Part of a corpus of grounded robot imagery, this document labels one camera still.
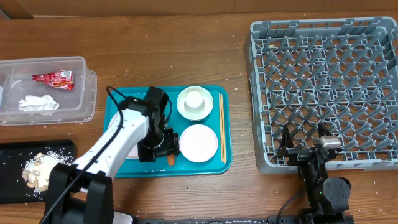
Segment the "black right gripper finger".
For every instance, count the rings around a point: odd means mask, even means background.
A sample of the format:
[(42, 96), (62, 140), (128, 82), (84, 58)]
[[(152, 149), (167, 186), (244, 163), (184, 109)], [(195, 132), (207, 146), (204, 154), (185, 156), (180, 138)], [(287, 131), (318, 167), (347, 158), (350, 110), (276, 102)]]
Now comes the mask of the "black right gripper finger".
[(331, 136), (331, 132), (329, 132), (327, 127), (322, 122), (318, 123), (318, 136), (319, 137)]
[(282, 129), (282, 139), (280, 143), (280, 148), (290, 148), (290, 149), (294, 148), (294, 144), (290, 136), (290, 132), (287, 125), (284, 125)]

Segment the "peanut shells and rice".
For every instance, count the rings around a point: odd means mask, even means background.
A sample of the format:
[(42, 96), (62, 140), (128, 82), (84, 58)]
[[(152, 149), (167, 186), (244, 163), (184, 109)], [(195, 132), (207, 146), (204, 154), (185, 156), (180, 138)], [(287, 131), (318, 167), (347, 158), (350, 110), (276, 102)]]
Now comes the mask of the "peanut shells and rice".
[(49, 188), (49, 179), (52, 169), (57, 164), (70, 165), (73, 162), (71, 152), (48, 151), (48, 152), (31, 152), (29, 159), (25, 162), (22, 169), (22, 178), (26, 186), (32, 193), (26, 193), (29, 197), (39, 200), (44, 199), (44, 193)]

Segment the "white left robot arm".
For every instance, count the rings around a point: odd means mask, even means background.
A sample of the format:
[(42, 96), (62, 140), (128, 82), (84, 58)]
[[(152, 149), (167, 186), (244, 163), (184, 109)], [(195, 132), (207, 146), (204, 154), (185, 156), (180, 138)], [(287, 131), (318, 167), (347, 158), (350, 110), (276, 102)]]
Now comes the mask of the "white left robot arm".
[(137, 223), (114, 209), (113, 180), (135, 147), (140, 162), (180, 154), (178, 134), (164, 115), (169, 104), (166, 92), (153, 86), (142, 99), (116, 102), (111, 126), (95, 145), (73, 164), (52, 169), (41, 223)]

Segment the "white plastic cup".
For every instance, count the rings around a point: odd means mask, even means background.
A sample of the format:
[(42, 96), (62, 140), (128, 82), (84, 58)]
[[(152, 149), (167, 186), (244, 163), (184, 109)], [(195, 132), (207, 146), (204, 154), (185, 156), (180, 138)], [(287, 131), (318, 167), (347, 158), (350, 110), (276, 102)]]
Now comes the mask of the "white plastic cup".
[(187, 111), (198, 111), (204, 107), (204, 97), (199, 91), (189, 91), (184, 99)]

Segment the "white tissue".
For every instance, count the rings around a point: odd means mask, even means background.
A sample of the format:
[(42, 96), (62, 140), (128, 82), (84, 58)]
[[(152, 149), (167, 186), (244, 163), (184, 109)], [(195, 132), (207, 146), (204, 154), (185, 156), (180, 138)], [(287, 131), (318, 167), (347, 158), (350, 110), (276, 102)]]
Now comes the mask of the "white tissue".
[(18, 109), (20, 111), (46, 111), (57, 110), (59, 107), (59, 103), (49, 95), (27, 95), (25, 99), (19, 101)]

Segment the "orange carrot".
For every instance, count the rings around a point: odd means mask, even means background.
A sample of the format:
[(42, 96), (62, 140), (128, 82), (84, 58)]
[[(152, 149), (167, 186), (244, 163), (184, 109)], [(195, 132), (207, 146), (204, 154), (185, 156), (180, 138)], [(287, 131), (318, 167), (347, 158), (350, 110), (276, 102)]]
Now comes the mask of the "orange carrot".
[(175, 138), (174, 138), (174, 133), (170, 132), (170, 149), (167, 151), (167, 163), (169, 166), (174, 166), (175, 165)]

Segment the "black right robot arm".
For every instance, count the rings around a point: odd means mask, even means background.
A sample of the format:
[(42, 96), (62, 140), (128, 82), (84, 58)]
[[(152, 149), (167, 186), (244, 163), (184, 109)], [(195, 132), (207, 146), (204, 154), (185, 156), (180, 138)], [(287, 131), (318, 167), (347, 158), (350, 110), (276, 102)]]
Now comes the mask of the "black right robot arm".
[[(344, 177), (329, 177), (325, 164), (337, 158), (342, 151), (341, 142), (323, 123), (318, 123), (318, 142), (308, 149), (296, 148), (288, 127), (282, 130), (278, 155), (288, 158), (288, 166), (297, 166), (305, 188), (286, 201), (279, 210), (276, 223), (353, 223), (353, 217), (344, 212), (349, 209), (351, 183)], [(309, 208), (294, 217), (283, 217), (286, 206), (307, 194)]]

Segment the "large pink plate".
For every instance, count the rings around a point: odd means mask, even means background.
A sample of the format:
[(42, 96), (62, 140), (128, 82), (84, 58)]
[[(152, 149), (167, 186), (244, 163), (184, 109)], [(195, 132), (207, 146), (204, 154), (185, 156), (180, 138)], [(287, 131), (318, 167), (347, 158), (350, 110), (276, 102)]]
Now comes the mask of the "large pink plate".
[[(108, 130), (111, 128), (118, 128), (120, 123), (120, 115), (117, 112), (108, 124)], [(126, 154), (127, 159), (138, 159), (137, 143), (134, 143), (133, 126), (127, 127), (127, 121), (123, 120), (123, 126), (119, 130), (113, 143), (122, 146), (123, 152)]]

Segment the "light green bowl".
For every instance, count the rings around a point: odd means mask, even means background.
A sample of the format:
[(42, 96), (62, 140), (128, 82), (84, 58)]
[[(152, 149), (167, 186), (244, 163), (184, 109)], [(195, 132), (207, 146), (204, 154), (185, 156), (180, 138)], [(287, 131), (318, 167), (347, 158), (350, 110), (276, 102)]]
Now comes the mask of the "light green bowl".
[(190, 86), (177, 97), (178, 112), (190, 121), (201, 121), (212, 111), (214, 100), (211, 93), (200, 86)]

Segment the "red snack wrapper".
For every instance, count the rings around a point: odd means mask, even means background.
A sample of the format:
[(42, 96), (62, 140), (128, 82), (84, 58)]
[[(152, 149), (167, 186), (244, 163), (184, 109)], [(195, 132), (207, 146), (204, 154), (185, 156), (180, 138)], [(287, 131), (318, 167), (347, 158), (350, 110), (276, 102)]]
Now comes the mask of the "red snack wrapper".
[(42, 82), (48, 86), (63, 90), (72, 90), (75, 87), (73, 72), (71, 70), (59, 70), (52, 73), (32, 75), (33, 81)]

